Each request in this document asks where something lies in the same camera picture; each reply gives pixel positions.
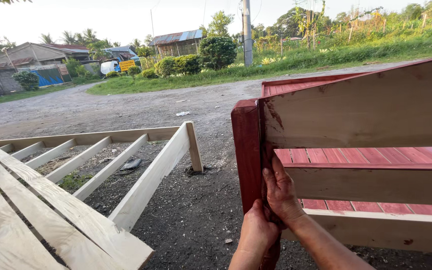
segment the trimmed bush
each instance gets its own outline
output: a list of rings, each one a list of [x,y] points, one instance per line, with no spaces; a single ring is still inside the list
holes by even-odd
[[[36,91],[39,89],[39,76],[29,71],[14,73],[12,77],[26,91]]]
[[[230,37],[206,37],[201,40],[199,54],[203,67],[220,70],[234,63],[236,44]]]
[[[158,75],[156,75],[156,72],[154,69],[143,70],[141,72],[141,76],[143,76],[144,78],[148,78],[148,79],[154,79],[154,78],[158,77]]]
[[[178,74],[194,75],[201,72],[199,57],[195,54],[176,57],[174,63],[176,73]]]
[[[106,78],[116,78],[119,76],[120,74],[117,71],[110,71],[106,74]]]
[[[168,56],[154,65],[154,71],[159,77],[169,77],[176,74],[175,57]]]

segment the wooden slat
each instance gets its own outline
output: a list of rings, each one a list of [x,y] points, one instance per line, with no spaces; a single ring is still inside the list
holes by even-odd
[[[153,255],[153,250],[129,231],[118,230],[111,220],[1,150],[0,162],[33,187],[124,269],[141,269]]]
[[[2,165],[0,188],[71,269],[121,269],[113,258],[51,210]]]
[[[432,204],[432,164],[283,165],[298,198]]]
[[[57,147],[64,142],[75,139],[78,145],[93,145],[100,140],[111,136],[113,143],[128,143],[134,142],[143,134],[149,136],[150,141],[169,140],[178,130],[179,126],[172,127],[158,127],[158,128],[144,128],[144,129],[131,129],[120,131],[107,131],[107,132],[93,132],[93,133],[78,133],[68,135],[56,135],[46,137],[33,137],[21,139],[0,140],[0,147],[6,144],[13,144],[15,149],[23,149],[37,142],[44,142],[47,148]]]
[[[87,181],[80,187],[73,196],[83,201],[86,199],[97,187],[99,187],[108,177],[110,177],[119,167],[121,167],[131,156],[133,156],[140,148],[148,141],[148,135],[144,134],[134,143],[129,145],[122,151],[115,159],[107,164],[102,170]]]
[[[15,147],[12,144],[6,144],[6,145],[1,146],[0,149],[7,153],[7,152],[15,149]]]
[[[61,265],[47,252],[27,225],[13,211],[0,193],[0,242],[21,260],[28,269],[62,269]]]
[[[184,122],[188,128],[189,136],[189,155],[191,156],[192,169],[195,172],[202,172],[203,162],[201,161],[201,152],[199,151],[198,140],[196,138],[195,123],[192,121]]]
[[[343,244],[432,252],[432,216],[304,211]],[[284,230],[282,237],[297,240],[290,230]]]
[[[432,146],[432,59],[262,97],[258,110],[276,148]]]
[[[100,140],[99,142],[97,142],[93,146],[82,151],[79,155],[71,158],[71,160],[64,163],[61,167],[50,172],[48,175],[46,175],[46,179],[49,179],[53,183],[60,181],[61,179],[63,179],[64,176],[66,176],[69,173],[71,173],[72,171],[74,171],[76,168],[81,166],[88,159],[95,156],[99,151],[101,151],[103,148],[105,148],[106,146],[108,146],[110,144],[111,144],[111,137],[110,136],[105,137],[104,139]]]
[[[26,162],[25,164],[27,166],[29,166],[31,169],[36,169],[39,166],[52,160],[53,158],[63,154],[64,152],[69,150],[71,147],[75,147],[75,146],[76,146],[76,140],[70,139],[69,141],[56,146],[55,148],[43,153],[42,155],[33,158],[32,160]]]
[[[109,219],[119,228],[131,231],[163,177],[170,174],[189,147],[188,129],[183,124],[116,206]]]
[[[11,156],[13,156],[17,160],[22,160],[25,157],[32,155],[32,154],[34,154],[34,153],[36,153],[39,150],[42,150],[44,148],[45,148],[45,145],[43,142],[37,142],[37,143],[32,144],[32,145],[30,145],[24,149],[17,151],[16,153],[11,154]]]

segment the wooden bed frame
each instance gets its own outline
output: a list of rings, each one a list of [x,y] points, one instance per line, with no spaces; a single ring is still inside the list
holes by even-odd
[[[143,144],[159,140],[169,141],[108,218],[82,202]],[[132,144],[73,195],[55,184],[109,144],[126,142]],[[34,170],[79,145],[92,146],[48,175]],[[52,149],[20,161],[44,148]],[[154,251],[130,231],[163,177],[188,150],[194,171],[202,172],[191,121],[173,127],[0,140],[0,269],[67,269],[63,264],[73,270],[141,269]],[[51,256],[42,239],[62,262]]]
[[[270,144],[295,181],[297,197],[321,200],[321,209],[306,213],[340,242],[432,252],[432,215],[329,210],[324,201],[432,206],[432,164],[327,163],[326,156],[325,163],[309,163],[306,156],[322,148],[432,147],[432,59],[263,82],[261,95],[238,101],[231,112],[244,213],[262,198],[263,145]],[[293,150],[302,150],[306,163]],[[282,237],[296,240],[289,230]]]

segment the human hand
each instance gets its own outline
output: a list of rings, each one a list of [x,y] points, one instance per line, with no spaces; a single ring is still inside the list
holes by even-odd
[[[271,210],[288,225],[306,213],[296,197],[294,182],[277,155],[273,155],[271,163],[274,172],[268,168],[262,170],[267,186],[267,200]]]
[[[241,252],[255,254],[261,261],[278,235],[278,226],[268,221],[264,213],[263,202],[261,199],[257,199],[252,208],[244,215],[237,249]]]

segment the dirt ground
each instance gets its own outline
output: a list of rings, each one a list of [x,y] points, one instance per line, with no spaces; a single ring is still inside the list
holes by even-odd
[[[401,63],[294,74],[266,80],[384,69]],[[206,171],[189,175],[186,154],[165,177],[132,234],[155,250],[145,269],[226,269],[243,221],[230,112],[238,100],[260,96],[263,80],[124,95],[88,95],[93,84],[0,104],[0,139],[179,126],[195,122]],[[185,116],[176,113],[189,112]],[[84,202],[105,216],[121,201],[165,142],[145,144],[135,172],[109,177]],[[75,173],[94,175],[129,144],[111,144]],[[74,156],[87,146],[64,155]],[[225,239],[233,242],[226,244]],[[349,247],[377,269],[432,269],[432,253]],[[317,269],[298,242],[282,240],[277,269]]]

